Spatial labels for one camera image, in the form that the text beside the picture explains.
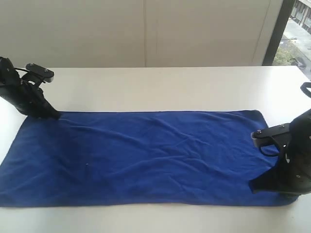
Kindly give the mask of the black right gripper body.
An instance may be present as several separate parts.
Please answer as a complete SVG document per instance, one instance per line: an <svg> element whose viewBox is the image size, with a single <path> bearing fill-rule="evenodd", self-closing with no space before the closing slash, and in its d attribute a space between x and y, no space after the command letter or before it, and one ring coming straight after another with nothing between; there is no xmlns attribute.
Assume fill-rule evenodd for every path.
<svg viewBox="0 0 311 233"><path fill-rule="evenodd" d="M311 112L276 129L280 159L275 165L275 191L291 195L311 192Z"/></svg>

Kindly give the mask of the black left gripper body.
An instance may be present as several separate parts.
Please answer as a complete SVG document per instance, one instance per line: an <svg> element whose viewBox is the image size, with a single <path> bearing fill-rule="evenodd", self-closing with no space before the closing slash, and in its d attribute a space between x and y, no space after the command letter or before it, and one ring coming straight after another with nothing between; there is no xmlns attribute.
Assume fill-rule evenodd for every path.
<svg viewBox="0 0 311 233"><path fill-rule="evenodd" d="M37 87L23 81L8 58L0 58L0 97L12 104L21 114L49 118L50 112Z"/></svg>

